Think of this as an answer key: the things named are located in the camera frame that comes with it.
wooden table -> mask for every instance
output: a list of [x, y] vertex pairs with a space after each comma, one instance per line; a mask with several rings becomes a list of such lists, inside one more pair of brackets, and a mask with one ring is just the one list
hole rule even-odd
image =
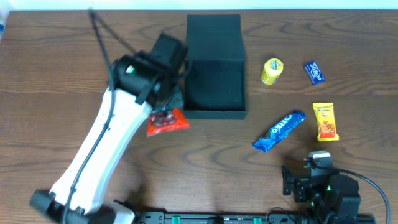
[[[185, 39], [187, 14], [241, 14], [248, 115], [192, 120], [187, 131], [134, 136], [106, 197], [168, 211], [264, 213], [296, 210], [282, 195], [280, 166], [302, 170], [310, 151], [359, 172], [386, 192], [398, 220], [398, 17], [396, 11], [103, 11], [137, 49], [161, 32]], [[127, 53], [108, 35], [110, 58]], [[260, 73], [273, 56], [285, 70], [274, 86]], [[303, 64], [316, 60], [326, 83]], [[0, 44], [0, 223], [46, 223], [29, 207], [36, 189], [65, 172], [101, 104], [107, 74], [86, 11], [11, 12]], [[334, 102], [340, 141], [318, 142], [312, 109]], [[293, 109], [307, 119], [267, 154], [251, 144]], [[360, 212], [385, 220], [379, 193], [359, 181]]]

white wall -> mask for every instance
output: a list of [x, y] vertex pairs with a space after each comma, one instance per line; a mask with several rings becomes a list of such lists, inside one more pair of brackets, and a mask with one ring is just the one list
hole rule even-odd
[[12, 5], [8, 0], [0, 0], [0, 41], [5, 31], [7, 17], [11, 9]]
[[398, 0], [8, 0], [16, 10], [398, 9]]

oreo package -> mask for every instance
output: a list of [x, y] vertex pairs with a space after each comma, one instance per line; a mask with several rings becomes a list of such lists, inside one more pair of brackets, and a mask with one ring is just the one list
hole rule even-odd
[[275, 126], [270, 128], [266, 135], [258, 139], [253, 144], [253, 147], [263, 152], [268, 152], [272, 147], [281, 142], [281, 140], [285, 139], [304, 120], [305, 114], [303, 112], [293, 110], [292, 114], [287, 115], [282, 121], [279, 121]]

yellow candy wrapper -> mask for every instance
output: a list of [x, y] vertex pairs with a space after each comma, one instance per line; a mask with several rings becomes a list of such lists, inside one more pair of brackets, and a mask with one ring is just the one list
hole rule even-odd
[[333, 103], [313, 103], [318, 123], [318, 141], [338, 141]]

oreo logo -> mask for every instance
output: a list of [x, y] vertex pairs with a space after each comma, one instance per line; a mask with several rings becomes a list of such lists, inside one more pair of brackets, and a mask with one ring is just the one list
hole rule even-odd
[[287, 122], [292, 119], [292, 115], [286, 116], [282, 121], [280, 121], [277, 125], [275, 125], [274, 128], [272, 128], [271, 132], [272, 133], [277, 133]]

